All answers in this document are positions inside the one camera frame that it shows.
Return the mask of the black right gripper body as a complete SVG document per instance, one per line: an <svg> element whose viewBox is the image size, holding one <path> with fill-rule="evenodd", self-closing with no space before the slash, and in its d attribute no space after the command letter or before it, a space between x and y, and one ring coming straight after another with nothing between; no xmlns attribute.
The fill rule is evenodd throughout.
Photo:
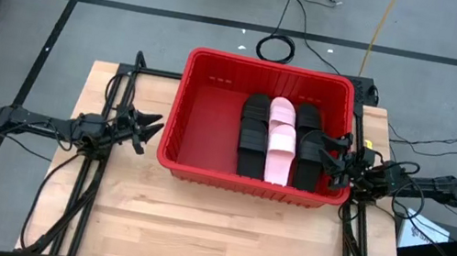
<svg viewBox="0 0 457 256"><path fill-rule="evenodd" d="M375 166L376 154L375 150L366 147L347 153L345 168L340 176L341 186L369 191L372 184L365 178L365 175Z"/></svg>

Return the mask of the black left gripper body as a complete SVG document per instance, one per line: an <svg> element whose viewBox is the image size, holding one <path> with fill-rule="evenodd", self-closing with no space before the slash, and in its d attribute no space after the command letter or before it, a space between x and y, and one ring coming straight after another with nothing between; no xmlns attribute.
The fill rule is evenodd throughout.
<svg viewBox="0 0 457 256"><path fill-rule="evenodd" d="M142 142L136 136L136 131L139 125L136 125L132 112L136 109L134 106L117 106L117 115L113 121L109 145L121 144L126 140L130 140L133 149L138 155L144 154Z"/></svg>

